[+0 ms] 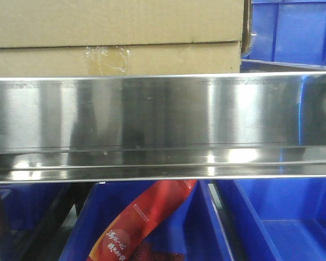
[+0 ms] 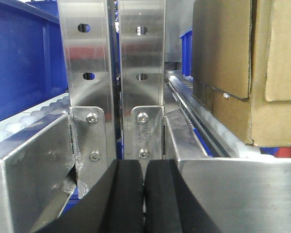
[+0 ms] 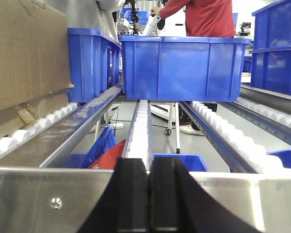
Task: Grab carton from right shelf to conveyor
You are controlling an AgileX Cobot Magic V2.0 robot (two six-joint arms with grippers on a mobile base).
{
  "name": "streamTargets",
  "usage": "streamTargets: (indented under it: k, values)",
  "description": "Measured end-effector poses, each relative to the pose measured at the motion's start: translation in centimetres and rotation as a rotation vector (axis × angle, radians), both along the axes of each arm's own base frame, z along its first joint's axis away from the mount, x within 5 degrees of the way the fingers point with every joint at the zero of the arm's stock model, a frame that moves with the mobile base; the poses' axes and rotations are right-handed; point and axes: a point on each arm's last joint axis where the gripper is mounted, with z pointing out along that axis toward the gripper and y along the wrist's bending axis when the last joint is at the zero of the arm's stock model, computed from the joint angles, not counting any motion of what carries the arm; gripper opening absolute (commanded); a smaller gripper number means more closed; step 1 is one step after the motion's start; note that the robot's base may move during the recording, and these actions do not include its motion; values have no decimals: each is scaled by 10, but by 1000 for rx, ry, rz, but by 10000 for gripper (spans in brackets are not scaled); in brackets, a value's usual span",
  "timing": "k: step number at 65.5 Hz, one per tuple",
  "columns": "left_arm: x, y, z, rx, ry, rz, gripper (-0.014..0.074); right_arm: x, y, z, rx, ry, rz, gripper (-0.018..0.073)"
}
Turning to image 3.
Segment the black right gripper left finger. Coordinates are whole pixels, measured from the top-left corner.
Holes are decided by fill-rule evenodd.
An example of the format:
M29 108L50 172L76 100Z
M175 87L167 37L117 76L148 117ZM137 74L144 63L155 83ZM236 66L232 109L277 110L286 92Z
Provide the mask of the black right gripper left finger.
M113 174L79 233L147 233L148 179L144 163L118 158Z

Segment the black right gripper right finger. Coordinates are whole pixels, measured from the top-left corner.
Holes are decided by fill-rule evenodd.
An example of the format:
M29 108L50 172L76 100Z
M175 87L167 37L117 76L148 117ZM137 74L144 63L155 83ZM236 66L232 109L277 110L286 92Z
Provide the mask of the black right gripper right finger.
M256 233L189 174L179 158L155 158L149 175L152 233Z

